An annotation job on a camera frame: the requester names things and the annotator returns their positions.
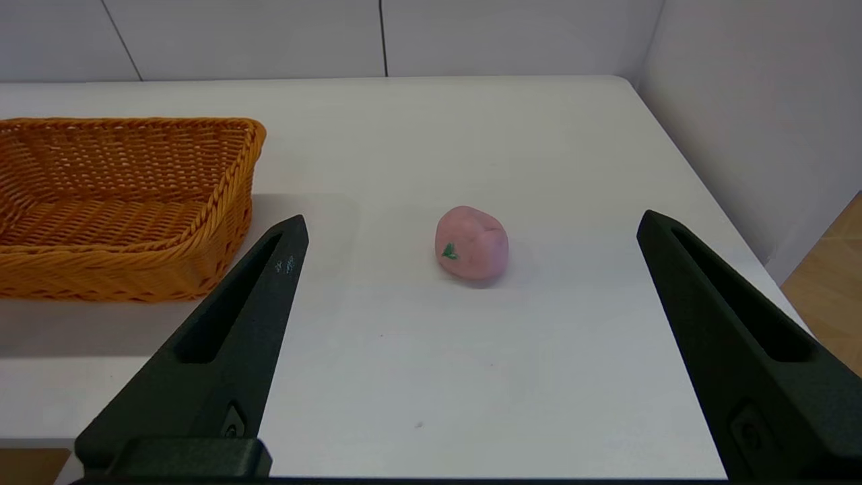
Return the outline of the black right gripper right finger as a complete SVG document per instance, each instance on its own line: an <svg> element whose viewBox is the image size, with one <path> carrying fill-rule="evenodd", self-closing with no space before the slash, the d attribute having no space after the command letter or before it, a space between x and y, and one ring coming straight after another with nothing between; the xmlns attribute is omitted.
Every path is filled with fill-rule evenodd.
<svg viewBox="0 0 862 485"><path fill-rule="evenodd" d="M636 237L727 478L859 482L859 375L677 220Z"/></svg>

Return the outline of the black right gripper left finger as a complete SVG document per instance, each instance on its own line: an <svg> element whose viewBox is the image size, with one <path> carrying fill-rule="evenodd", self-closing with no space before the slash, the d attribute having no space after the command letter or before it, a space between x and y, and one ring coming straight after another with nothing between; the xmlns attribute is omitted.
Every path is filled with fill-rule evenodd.
<svg viewBox="0 0 862 485"><path fill-rule="evenodd" d="M272 226L75 439L86 467L270 467L263 412L310 237Z"/></svg>

